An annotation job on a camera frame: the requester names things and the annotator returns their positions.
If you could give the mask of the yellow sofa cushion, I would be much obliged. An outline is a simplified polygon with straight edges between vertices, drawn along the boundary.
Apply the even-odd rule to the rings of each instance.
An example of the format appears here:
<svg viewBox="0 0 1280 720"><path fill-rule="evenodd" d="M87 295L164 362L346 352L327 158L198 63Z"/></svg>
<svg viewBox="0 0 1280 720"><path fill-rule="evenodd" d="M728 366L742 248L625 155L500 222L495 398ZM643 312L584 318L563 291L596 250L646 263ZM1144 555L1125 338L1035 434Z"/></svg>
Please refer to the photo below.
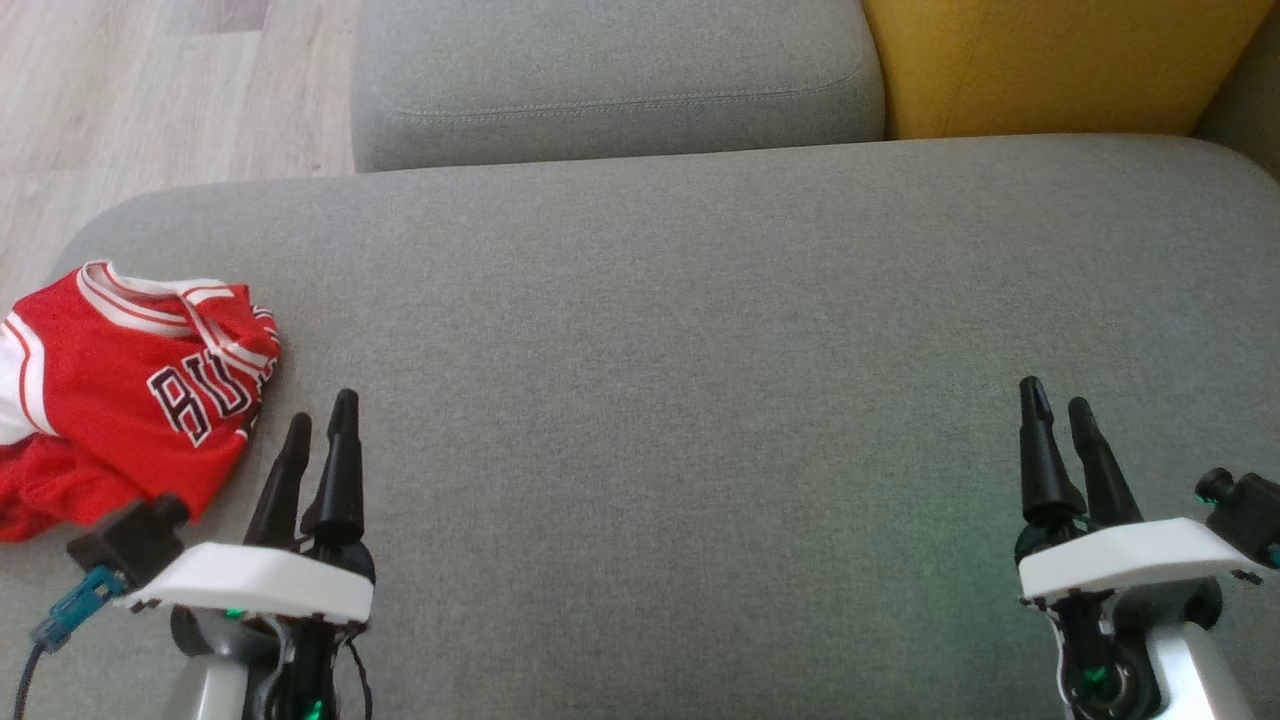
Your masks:
<svg viewBox="0 0 1280 720"><path fill-rule="evenodd" d="M895 138L1189 135L1277 0L861 0Z"/></svg>

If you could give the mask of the red basketball shorts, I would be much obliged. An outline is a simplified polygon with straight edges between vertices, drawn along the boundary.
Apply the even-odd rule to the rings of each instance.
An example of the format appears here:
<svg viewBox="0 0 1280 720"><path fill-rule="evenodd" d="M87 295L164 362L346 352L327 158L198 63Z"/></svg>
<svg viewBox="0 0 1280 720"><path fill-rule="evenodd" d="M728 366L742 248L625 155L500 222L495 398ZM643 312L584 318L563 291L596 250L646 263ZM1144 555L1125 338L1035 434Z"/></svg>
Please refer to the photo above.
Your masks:
<svg viewBox="0 0 1280 720"><path fill-rule="evenodd" d="M178 498L198 520L230 479L247 436L230 430L198 448L127 437L36 434L0 446L0 543L59 524L91 527L136 501Z"/></svg>

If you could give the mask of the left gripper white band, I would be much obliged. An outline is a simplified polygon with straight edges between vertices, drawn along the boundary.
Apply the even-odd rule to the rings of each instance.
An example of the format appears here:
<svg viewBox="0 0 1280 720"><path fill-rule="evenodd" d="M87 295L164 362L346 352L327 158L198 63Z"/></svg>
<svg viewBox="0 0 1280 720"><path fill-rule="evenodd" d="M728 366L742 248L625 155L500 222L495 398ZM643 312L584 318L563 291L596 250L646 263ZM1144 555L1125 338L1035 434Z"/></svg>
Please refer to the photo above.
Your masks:
<svg viewBox="0 0 1280 720"><path fill-rule="evenodd" d="M315 542L311 550L287 551L296 543L312 434L311 416L297 413L250 519L247 546L205 542L186 550L127 592L125 607L169 607L178 646L265 646L271 623L297 646L338 646L367 630L378 573L369 548L357 543L365 533L358 421L358 393L340 389L317 492L301 523Z"/></svg>

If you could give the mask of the large grey sofa seat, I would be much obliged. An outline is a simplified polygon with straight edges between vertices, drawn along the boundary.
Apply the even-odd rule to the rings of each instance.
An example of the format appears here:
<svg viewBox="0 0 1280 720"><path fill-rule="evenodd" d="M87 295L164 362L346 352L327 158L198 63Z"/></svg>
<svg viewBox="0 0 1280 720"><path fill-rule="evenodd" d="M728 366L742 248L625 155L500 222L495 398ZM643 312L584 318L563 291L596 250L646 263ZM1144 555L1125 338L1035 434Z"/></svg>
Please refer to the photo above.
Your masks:
<svg viewBox="0 0 1280 720"><path fill-rule="evenodd" d="M1280 182L1027 136L151 193L42 287L244 282L282 328L189 542L361 397L375 720L1062 720L1018 602L1018 382L1085 397L1148 518L1280 482Z"/></svg>

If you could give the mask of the small grey sofa cushion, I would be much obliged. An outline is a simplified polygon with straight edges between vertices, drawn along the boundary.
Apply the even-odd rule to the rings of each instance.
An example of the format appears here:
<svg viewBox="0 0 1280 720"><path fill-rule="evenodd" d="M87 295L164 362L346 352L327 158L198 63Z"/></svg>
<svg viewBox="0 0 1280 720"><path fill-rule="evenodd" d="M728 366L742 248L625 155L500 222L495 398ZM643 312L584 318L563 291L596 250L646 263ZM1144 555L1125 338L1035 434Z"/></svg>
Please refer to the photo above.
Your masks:
<svg viewBox="0 0 1280 720"><path fill-rule="evenodd" d="M361 173L881 141L861 0L364 0Z"/></svg>

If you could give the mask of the red Bulls basketball jersey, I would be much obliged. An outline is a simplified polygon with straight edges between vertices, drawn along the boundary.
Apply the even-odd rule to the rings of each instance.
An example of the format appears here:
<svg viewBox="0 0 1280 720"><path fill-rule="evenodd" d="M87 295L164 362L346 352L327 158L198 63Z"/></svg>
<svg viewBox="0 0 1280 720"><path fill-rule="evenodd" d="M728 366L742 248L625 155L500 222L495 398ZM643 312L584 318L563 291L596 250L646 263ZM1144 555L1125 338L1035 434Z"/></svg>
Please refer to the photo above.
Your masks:
<svg viewBox="0 0 1280 720"><path fill-rule="evenodd" d="M31 436L178 442L250 432L282 357L246 284L86 263L0 318L0 446Z"/></svg>

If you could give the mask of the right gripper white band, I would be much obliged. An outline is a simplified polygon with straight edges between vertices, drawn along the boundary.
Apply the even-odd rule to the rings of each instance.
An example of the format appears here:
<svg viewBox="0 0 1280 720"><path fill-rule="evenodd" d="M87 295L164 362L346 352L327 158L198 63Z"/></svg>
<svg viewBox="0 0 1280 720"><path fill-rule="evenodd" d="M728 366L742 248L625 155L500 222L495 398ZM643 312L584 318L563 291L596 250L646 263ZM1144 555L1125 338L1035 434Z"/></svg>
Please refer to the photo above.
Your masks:
<svg viewBox="0 0 1280 720"><path fill-rule="evenodd" d="M1061 600L1146 585L1242 575L1256 584L1265 564L1202 521L1144 521L1130 486L1089 402L1068 405L1071 442L1082 461L1085 500L1070 482L1053 434L1053 413L1041 379L1019 382L1021 515L1029 524L1015 543L1019 603L1047 609Z"/></svg>

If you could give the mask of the grey sofa backrest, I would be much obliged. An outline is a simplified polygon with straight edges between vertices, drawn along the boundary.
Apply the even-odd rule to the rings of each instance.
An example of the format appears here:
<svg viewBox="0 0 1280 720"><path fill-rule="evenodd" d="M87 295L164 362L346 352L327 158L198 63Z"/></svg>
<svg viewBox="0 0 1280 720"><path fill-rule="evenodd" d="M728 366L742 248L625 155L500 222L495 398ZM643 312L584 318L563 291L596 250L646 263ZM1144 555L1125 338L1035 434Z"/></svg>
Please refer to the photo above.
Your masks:
<svg viewBox="0 0 1280 720"><path fill-rule="evenodd" d="M1239 152L1280 182L1280 0L1207 106L1194 136Z"/></svg>

